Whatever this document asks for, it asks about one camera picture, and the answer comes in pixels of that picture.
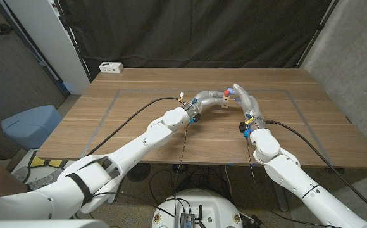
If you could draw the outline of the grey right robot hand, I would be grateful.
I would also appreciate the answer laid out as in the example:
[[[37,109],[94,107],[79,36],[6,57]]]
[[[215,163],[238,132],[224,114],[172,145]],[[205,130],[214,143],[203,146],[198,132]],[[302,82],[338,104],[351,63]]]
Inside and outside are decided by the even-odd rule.
[[[234,100],[242,107],[245,116],[245,120],[239,125],[241,133],[244,133],[246,130],[254,131],[266,127],[264,117],[254,96],[249,95],[246,90],[238,84],[233,85],[233,88],[230,89],[230,93],[237,96]]]

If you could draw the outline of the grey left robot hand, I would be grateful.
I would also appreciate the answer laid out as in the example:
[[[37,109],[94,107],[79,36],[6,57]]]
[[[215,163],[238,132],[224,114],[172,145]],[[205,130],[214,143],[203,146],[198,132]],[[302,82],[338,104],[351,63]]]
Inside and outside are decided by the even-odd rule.
[[[198,93],[192,101],[184,105],[184,110],[187,112],[189,122],[197,122],[203,109],[212,105],[223,105],[228,103],[228,99],[224,97],[223,92],[219,91],[202,91]]]

